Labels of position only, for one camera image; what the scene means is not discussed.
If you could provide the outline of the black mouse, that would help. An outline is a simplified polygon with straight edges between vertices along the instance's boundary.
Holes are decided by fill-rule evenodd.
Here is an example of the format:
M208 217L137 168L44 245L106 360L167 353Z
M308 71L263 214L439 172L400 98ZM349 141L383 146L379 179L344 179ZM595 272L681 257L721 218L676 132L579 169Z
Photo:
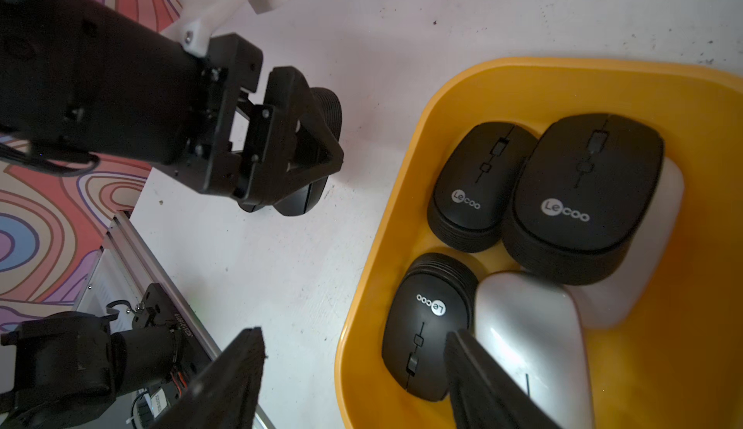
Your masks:
M423 254L406 271L390 307L381 355L408 393L431 402L448 394L446 336L472 328L477 286L472 270L445 254Z
M342 105L338 96L331 90L325 88L311 88L315 105L323 117L326 125L337 141L340 141L342 132ZM299 132L299 144L297 145L294 159L301 165L313 165L319 160L327 158L317 141L305 132ZM327 184L327 177L313 181L292 193L284 200L278 202L274 208L283 216L300 216L312 210L319 202Z
M527 272L584 286L624 260L659 185L665 141L639 121L582 114L556 121L520 170L502 242Z
M481 123L444 164L427 209L431 231L446 245L477 253L501 239L504 214L537 138L514 123Z

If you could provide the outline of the yellow storage tray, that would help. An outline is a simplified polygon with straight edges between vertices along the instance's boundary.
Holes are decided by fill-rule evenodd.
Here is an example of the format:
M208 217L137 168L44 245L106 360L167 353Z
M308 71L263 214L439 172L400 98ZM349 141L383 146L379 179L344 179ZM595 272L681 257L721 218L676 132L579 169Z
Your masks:
M429 101L413 134L338 346L335 388L349 428L451 428L448 402L405 392L382 336L409 265L443 251L426 208L433 182L479 123L534 133L609 112L664 138L686 189L673 236L644 296L586 349L600 428L738 428L742 424L742 80L701 65L506 58L480 63Z

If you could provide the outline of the white mouse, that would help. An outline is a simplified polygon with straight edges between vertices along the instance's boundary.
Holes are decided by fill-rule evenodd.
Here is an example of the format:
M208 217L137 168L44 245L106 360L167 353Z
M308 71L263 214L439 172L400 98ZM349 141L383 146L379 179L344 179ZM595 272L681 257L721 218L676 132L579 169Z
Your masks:
M652 201L616 271L600 282L567 288L578 308L582 326L590 330L608 330L629 316L668 247L684 190L681 170L671 159L665 158Z

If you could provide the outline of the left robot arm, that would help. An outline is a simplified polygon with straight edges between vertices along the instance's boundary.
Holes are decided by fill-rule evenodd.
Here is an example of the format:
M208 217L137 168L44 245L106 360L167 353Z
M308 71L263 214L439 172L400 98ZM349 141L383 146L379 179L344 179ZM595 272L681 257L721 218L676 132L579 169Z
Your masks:
M131 158L245 212L305 214L342 168L340 100L277 67L251 102L261 50L216 34L243 3L284 1L182 0L154 32L95 0L1 0L1 130L29 144L2 160L70 178Z

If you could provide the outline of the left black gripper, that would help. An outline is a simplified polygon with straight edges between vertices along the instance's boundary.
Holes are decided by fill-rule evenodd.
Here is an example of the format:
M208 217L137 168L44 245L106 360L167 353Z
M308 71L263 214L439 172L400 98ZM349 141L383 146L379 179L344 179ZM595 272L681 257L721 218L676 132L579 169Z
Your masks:
M274 208L340 171L344 160L315 105L314 87L296 67L274 68L262 102L251 102L262 62L259 48L237 34L212 38L201 61L195 130L172 164L157 167L197 193L234 200L245 212ZM295 160L300 131L327 158L313 165Z

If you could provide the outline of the silver mouse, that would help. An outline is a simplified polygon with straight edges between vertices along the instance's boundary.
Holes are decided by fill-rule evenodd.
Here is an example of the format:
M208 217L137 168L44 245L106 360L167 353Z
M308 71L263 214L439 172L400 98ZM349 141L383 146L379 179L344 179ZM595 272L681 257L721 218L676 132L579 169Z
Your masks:
M592 428L594 411L578 309L562 286L499 272L478 286L474 336L561 428Z

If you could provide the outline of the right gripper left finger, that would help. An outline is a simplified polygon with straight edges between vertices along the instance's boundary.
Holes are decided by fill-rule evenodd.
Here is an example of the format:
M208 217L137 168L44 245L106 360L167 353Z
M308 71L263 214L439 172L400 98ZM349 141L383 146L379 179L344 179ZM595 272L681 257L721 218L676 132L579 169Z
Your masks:
M260 328L246 328L190 384L156 428L251 428L265 363Z

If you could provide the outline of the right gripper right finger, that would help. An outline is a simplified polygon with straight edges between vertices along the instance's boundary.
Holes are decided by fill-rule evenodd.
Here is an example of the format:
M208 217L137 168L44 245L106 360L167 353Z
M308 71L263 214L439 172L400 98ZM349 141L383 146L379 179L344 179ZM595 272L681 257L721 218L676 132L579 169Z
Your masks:
M557 427L467 330L446 335L444 364L456 427Z

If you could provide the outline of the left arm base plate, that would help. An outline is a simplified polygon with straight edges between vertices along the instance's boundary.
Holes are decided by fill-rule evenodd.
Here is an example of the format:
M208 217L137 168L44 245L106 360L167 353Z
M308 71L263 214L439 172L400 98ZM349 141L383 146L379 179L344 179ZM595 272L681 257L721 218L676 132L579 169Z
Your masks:
M191 308L162 283L148 286L131 328L114 332L111 347L115 394L145 390L163 409L177 403L220 353Z

